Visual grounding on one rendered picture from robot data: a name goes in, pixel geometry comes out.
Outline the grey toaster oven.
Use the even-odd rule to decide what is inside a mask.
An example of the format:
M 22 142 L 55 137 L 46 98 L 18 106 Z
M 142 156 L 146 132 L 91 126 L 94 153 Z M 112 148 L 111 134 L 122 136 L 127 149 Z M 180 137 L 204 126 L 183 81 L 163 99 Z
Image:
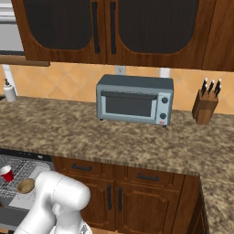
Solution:
M 173 98 L 172 79 L 105 74 L 96 86 L 97 118 L 167 126 Z

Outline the wooden base cupboard door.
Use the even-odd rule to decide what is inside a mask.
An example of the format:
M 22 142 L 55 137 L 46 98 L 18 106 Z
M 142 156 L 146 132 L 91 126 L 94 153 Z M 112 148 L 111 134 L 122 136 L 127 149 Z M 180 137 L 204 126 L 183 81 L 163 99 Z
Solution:
M 122 212 L 118 188 L 122 186 Z M 123 234 L 171 234 L 180 193 L 162 188 L 116 184 L 116 228 Z
M 114 182 L 97 178 L 79 177 L 90 189 L 90 202 L 81 211 L 83 219 L 93 228 L 115 231 Z M 107 185 L 112 186 L 112 209 L 108 210 Z

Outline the wooden corner base cupboard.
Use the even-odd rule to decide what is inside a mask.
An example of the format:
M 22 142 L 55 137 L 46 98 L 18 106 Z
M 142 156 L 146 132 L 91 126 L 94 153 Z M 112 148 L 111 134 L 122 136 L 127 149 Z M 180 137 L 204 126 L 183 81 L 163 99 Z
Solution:
M 198 195 L 193 216 L 186 234 L 208 234 L 202 196 Z

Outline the dishwasher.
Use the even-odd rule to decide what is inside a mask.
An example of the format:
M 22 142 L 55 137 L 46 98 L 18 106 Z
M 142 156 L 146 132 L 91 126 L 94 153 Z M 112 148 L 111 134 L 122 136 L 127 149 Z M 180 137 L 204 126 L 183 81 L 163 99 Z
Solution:
M 52 157 L 46 154 L 36 154 L 0 148 L 0 154 L 20 158 L 36 159 L 52 162 Z M 17 226 L 27 215 L 36 198 L 36 189 L 30 193 L 20 194 L 16 191 L 14 197 L 0 197 L 0 228 L 16 230 Z

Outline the silver extractor hood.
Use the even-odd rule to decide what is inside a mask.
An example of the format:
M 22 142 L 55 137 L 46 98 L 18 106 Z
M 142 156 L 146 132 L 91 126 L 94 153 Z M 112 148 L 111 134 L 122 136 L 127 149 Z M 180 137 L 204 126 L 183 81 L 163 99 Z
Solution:
M 11 0 L 0 0 L 0 55 L 25 55 Z

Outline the wooden wall cupboard door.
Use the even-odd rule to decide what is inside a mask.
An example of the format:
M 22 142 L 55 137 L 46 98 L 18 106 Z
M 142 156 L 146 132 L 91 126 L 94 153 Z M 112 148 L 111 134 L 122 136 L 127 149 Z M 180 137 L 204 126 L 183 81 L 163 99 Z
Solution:
M 115 2 L 111 50 L 110 2 Z M 217 0 L 104 0 L 107 62 L 200 69 Z
M 104 64 L 103 0 L 11 0 L 26 58 L 34 61 Z M 91 2 L 97 2 L 100 53 L 93 38 Z

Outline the wooden knife block with knives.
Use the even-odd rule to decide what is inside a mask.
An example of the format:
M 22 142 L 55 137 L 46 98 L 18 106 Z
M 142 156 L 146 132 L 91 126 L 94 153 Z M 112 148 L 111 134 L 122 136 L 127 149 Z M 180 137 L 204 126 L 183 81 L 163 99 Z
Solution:
M 218 80 L 218 82 L 212 80 L 210 85 L 207 85 L 207 79 L 204 79 L 202 88 L 197 92 L 192 109 L 192 116 L 197 124 L 209 124 L 214 110 L 218 105 L 218 95 L 220 91 L 221 80 Z

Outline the red cup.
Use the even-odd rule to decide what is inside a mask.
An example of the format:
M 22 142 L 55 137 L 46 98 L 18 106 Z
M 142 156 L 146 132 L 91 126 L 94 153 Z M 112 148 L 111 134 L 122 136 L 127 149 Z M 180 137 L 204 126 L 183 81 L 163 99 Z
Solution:
M 4 178 L 6 182 L 11 182 L 14 179 L 12 167 L 6 165 L 0 169 L 0 175 Z

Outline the tan bowl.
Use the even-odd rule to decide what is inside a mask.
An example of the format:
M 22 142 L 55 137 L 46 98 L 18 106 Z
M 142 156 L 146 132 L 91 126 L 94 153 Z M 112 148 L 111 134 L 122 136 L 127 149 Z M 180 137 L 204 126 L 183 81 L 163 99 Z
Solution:
M 26 178 L 20 181 L 16 186 L 16 191 L 20 194 L 27 194 L 35 187 L 35 180 L 33 178 Z

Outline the wooden drawer front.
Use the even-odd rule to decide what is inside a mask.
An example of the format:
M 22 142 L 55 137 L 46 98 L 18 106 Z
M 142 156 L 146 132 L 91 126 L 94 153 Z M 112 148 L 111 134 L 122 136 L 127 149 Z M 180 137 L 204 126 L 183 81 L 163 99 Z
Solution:
M 99 176 L 101 174 L 101 164 L 92 162 L 92 161 L 85 161 L 80 159 L 70 159 L 70 158 L 63 158 L 61 160 L 64 169 L 74 175 L 86 175 L 86 176 Z M 81 166 L 88 166 L 91 165 L 91 171 L 83 171 L 71 168 L 72 164 L 81 165 Z
M 159 176 L 159 181 L 150 181 L 137 178 L 137 174 L 141 173 L 143 176 Z M 173 174 L 168 172 L 162 171 L 155 171 L 150 169 L 144 168 L 135 168 L 135 167 L 128 167 L 126 169 L 126 176 L 129 180 L 139 183 L 139 184 L 150 184 L 150 185 L 157 185 L 157 186 L 169 186 L 173 181 Z

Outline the white soap dispenser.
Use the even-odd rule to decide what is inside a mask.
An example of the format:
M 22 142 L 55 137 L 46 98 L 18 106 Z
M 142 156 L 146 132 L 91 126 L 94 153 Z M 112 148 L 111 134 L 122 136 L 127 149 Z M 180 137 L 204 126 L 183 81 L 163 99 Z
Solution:
M 16 101 L 15 88 L 8 82 L 8 80 L 5 80 L 4 92 L 5 92 L 5 97 L 9 102 Z

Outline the plain wooden wall cupboard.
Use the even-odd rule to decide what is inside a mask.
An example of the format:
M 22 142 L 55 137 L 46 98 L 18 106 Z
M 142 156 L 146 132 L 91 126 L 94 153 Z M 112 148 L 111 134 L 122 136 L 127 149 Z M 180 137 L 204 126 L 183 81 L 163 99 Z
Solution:
M 217 0 L 202 69 L 234 71 L 234 0 Z

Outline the white dishwasher rack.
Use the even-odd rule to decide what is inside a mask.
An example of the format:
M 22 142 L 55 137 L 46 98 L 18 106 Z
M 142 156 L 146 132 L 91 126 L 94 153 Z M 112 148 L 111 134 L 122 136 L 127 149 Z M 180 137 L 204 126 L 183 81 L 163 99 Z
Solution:
M 26 178 L 37 179 L 41 172 L 54 169 L 52 162 L 0 154 L 0 168 L 5 165 L 12 167 L 14 179 L 6 182 L 0 175 L 0 197 L 14 197 L 20 181 Z

